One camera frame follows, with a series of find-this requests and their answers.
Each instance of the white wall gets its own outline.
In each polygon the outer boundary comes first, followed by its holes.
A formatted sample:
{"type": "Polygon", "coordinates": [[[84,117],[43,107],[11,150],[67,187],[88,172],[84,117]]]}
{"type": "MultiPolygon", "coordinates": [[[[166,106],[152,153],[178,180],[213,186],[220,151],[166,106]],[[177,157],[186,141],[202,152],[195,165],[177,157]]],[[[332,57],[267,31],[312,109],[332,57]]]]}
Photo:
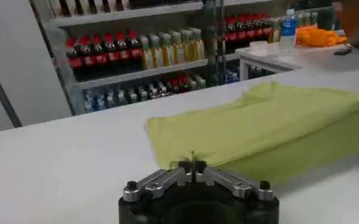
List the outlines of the white wall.
{"type": "Polygon", "coordinates": [[[23,125],[71,116],[28,0],[0,0],[0,82],[23,125]]]}

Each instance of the black knob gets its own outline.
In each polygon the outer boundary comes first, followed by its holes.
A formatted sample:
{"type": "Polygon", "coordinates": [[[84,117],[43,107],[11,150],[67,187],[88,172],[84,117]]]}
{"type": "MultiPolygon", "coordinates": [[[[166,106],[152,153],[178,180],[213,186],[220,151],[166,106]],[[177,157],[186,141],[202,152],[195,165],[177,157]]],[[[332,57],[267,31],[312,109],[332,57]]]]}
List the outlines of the black knob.
{"type": "Polygon", "coordinates": [[[128,190],[134,191],[137,188],[137,182],[136,181],[128,181],[128,183],[126,184],[126,187],[128,188],[128,190]]]}
{"type": "Polygon", "coordinates": [[[268,182],[266,180],[262,180],[260,182],[260,189],[262,189],[262,190],[270,190],[270,182],[268,182]]]}

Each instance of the white counter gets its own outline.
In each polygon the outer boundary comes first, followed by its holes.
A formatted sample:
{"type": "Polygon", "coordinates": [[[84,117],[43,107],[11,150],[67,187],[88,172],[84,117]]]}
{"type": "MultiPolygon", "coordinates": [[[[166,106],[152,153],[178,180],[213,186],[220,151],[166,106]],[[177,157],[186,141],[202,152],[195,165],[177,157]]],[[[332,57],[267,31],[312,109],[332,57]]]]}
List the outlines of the white counter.
{"type": "MultiPolygon", "coordinates": [[[[118,223],[123,185],[158,168],[144,130],[147,118],[230,102],[264,80],[359,90],[357,69],[312,69],[2,131],[0,223],[118,223]]],[[[281,223],[359,223],[359,155],[277,190],[281,223]]]]}

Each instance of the shelf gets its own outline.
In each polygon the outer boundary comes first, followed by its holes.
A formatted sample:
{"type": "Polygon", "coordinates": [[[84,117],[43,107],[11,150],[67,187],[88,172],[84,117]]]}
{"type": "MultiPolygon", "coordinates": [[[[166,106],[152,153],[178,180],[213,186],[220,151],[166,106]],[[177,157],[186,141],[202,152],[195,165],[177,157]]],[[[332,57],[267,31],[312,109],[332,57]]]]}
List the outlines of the shelf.
{"type": "Polygon", "coordinates": [[[100,87],[100,86],[104,86],[104,85],[116,84],[116,83],[120,83],[120,82],[126,82],[126,81],[141,79],[141,78],[145,78],[145,77],[151,77],[151,76],[160,75],[160,74],[169,73],[169,72],[176,72],[176,71],[181,71],[181,70],[186,70],[186,69],[191,69],[191,68],[202,67],[207,64],[208,64],[208,60],[203,59],[203,60],[192,61],[189,63],[183,63],[183,64],[179,64],[179,65],[155,68],[155,69],[150,69],[150,70],[145,70],[145,71],[140,71],[140,72],[128,73],[128,74],[124,74],[124,75],[116,75],[113,77],[96,79],[96,80],[91,80],[91,81],[86,81],[86,82],[79,82],[79,83],[73,84],[73,87],[77,87],[80,89],[100,87]]]}
{"type": "Polygon", "coordinates": [[[146,9],[133,9],[112,13],[100,13],[95,15],[72,16],[65,18],[55,18],[50,20],[50,24],[56,27],[68,27],[81,24],[99,23],[104,21],[113,21],[119,19],[129,19],[152,15],[162,15],[178,12],[191,12],[200,10],[202,2],[190,2],[177,5],[164,5],[146,9]]]}
{"type": "Polygon", "coordinates": [[[258,2],[271,2],[273,0],[225,0],[225,6],[230,5],[245,5],[245,4],[253,4],[258,2]]]}

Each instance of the orange cloth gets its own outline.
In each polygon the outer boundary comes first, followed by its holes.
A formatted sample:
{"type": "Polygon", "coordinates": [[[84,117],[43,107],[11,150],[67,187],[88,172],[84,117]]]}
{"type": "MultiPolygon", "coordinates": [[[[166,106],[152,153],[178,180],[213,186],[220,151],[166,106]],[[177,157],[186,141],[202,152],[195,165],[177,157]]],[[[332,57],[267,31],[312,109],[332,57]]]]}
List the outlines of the orange cloth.
{"type": "Polygon", "coordinates": [[[334,31],[326,31],[317,27],[297,29],[297,44],[311,47],[329,47],[345,43],[346,37],[340,37],[334,31]]]}

